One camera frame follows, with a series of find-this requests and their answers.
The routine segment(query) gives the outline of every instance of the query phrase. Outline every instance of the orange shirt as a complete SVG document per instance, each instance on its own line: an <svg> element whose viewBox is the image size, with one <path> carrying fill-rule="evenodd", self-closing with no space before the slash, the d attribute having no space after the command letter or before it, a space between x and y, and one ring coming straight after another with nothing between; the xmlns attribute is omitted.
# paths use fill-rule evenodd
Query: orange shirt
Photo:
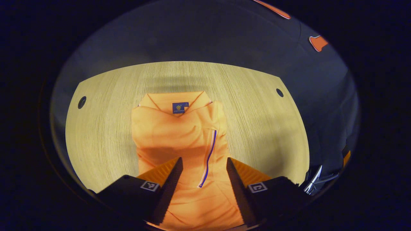
<svg viewBox="0 0 411 231"><path fill-rule="evenodd" d="M220 102L205 92L146 94L132 109L139 173L182 157L183 171L160 228L225 230L244 224L226 170Z"/></svg>

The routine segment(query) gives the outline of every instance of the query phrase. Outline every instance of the wooden table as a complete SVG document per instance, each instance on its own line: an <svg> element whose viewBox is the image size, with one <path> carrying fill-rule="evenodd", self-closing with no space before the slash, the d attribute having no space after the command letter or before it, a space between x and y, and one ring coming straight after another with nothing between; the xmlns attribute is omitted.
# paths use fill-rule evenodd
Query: wooden table
<svg viewBox="0 0 411 231"><path fill-rule="evenodd" d="M155 62L115 69L79 83L67 114L66 143L83 184L98 193L124 174L139 174L131 109L146 93L203 90L223 103L233 158L273 178L304 181L309 167L307 135L280 78L217 63ZM79 109L83 96L86 102Z"/></svg>

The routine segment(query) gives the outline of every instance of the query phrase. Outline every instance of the blue label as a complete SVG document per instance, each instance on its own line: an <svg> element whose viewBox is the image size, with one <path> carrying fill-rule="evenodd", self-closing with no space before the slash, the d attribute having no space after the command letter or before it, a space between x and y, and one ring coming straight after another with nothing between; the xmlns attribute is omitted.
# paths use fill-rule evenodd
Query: blue label
<svg viewBox="0 0 411 231"><path fill-rule="evenodd" d="M181 114L185 112L184 107L188 107L188 102L173 103L173 114Z"/></svg>

